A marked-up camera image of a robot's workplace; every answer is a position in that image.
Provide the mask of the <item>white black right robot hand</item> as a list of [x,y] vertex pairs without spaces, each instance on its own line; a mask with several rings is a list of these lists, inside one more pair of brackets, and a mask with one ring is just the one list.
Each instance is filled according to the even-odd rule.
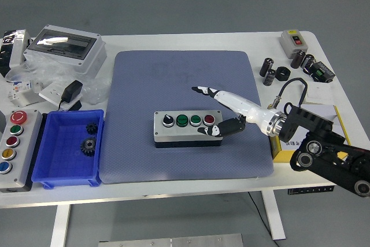
[[247,123],[256,124],[263,134],[270,137],[274,136],[274,122],[279,117],[276,115],[279,114],[277,109],[262,108],[239,95],[210,87],[195,86],[191,89],[214,98],[236,114],[244,116]]

